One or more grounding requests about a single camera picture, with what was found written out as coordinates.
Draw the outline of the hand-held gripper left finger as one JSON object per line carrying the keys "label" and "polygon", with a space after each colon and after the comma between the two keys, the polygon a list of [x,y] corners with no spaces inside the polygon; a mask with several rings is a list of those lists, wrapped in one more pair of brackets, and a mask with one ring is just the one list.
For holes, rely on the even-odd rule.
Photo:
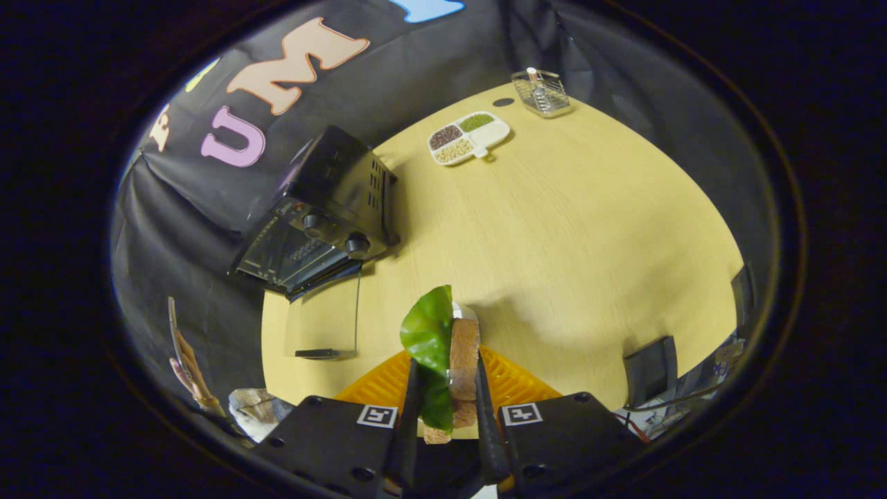
{"label": "hand-held gripper left finger", "polygon": [[345,498],[408,498],[415,487],[419,366],[410,360],[401,408],[308,396],[254,452]]}

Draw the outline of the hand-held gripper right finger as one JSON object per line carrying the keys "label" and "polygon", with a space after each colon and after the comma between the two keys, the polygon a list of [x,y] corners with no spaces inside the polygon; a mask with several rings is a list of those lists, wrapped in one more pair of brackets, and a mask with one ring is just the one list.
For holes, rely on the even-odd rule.
{"label": "hand-held gripper right finger", "polygon": [[555,394],[488,347],[476,388],[480,477],[500,498],[601,493],[647,446],[589,392]]}

